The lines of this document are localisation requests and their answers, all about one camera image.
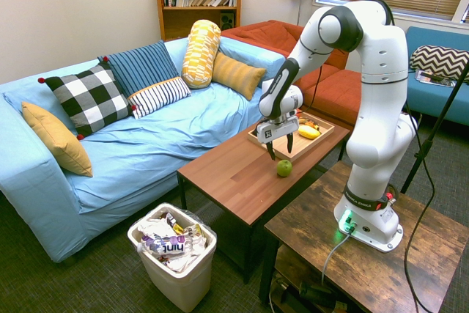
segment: white trash bin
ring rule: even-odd
[[[182,228],[197,223],[181,209],[169,203],[162,203],[129,228],[127,235],[135,248],[143,237],[143,233],[137,230],[140,222],[151,218],[160,218],[160,215],[165,212],[170,212]],[[167,268],[148,252],[139,253],[153,284],[184,312],[191,312],[210,288],[212,258],[217,238],[204,224],[200,224],[200,227],[207,238],[207,247],[182,273],[176,273]]]

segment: sofa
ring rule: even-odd
[[[409,59],[421,45],[439,45],[469,51],[469,35],[411,26],[406,32]],[[407,101],[413,111],[438,117],[451,94],[451,87],[421,83],[414,70],[409,71]],[[469,125],[469,85],[463,83],[445,119]]]
[[[287,58],[300,39],[302,31],[302,26],[269,20],[227,29],[222,31],[221,35],[275,51]],[[361,77],[360,73],[345,70],[348,55],[338,49],[332,51],[322,66],[315,96],[314,90],[320,69],[304,75],[295,85],[303,93],[303,110],[310,106],[314,96],[310,113],[352,130],[360,108]]]
[[[188,39],[164,45],[180,74]],[[280,54],[229,38],[221,38],[219,51],[265,68],[262,80],[273,77],[284,62]],[[55,95],[38,78],[76,74],[96,64],[92,60],[0,85],[0,191],[54,262],[72,256],[92,238],[176,187],[181,166],[262,117],[259,87],[247,100],[212,82],[141,119],[129,116],[87,136],[81,145],[92,163],[93,177],[73,174],[59,166],[25,122],[21,103],[49,107],[71,126]]]

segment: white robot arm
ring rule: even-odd
[[[411,117],[402,113],[407,99],[405,33],[389,26],[390,19],[387,5],[378,0],[317,10],[262,95],[259,108],[267,121],[256,129],[269,151],[269,143],[286,134],[290,147],[291,133],[298,129],[295,109],[303,103],[300,90],[291,85],[320,67],[334,48],[356,50],[361,57],[361,105],[347,142],[354,165],[334,215],[342,232],[353,224],[353,237],[381,251],[390,251],[402,239],[385,190],[415,135]]]

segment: magazine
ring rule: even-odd
[[[423,84],[436,84],[438,86],[454,87],[456,81],[446,77],[438,77],[429,71],[417,70],[416,80]]]

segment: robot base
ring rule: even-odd
[[[404,236],[399,218],[390,205],[383,210],[371,212],[356,207],[342,196],[334,208],[334,217],[339,223],[340,232],[348,234],[348,229],[353,225],[355,231],[350,237],[381,252],[395,249]],[[350,224],[346,222],[347,218],[351,218]]]

